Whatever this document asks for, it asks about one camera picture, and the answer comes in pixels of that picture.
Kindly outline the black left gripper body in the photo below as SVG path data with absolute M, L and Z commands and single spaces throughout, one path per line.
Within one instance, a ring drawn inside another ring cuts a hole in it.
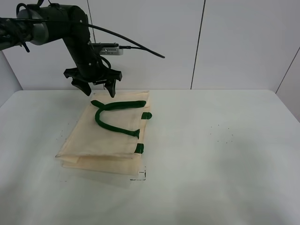
M 110 80 L 121 81 L 122 73 L 117 70 L 96 64 L 76 64 L 75 68 L 64 71 L 66 78 L 72 78 L 74 84 L 105 82 Z

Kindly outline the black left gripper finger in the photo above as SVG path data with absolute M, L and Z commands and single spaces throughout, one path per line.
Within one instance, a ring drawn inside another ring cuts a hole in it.
M 115 85 L 116 85 L 116 80 L 106 80 L 104 87 L 107 89 L 107 91 L 109 92 L 110 96 L 112 98 L 115 97 Z
M 77 89 L 81 90 L 86 96 L 91 95 L 91 88 L 87 82 L 83 82 L 81 80 L 73 79 L 71 84 Z

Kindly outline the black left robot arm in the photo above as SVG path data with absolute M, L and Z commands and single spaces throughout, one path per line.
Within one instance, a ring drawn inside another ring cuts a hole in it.
M 122 73 L 112 69 L 102 55 L 115 54 L 119 45 L 91 43 L 88 16 L 80 7 L 58 3 L 41 5 L 42 1 L 19 3 L 16 18 L 0 19 L 1 50 L 19 45 L 29 52 L 27 42 L 45 45 L 62 39 L 76 65 L 64 71 L 66 78 L 72 78 L 71 84 L 87 96 L 91 94 L 90 83 L 103 84 L 114 97 L 115 84 L 122 79 Z

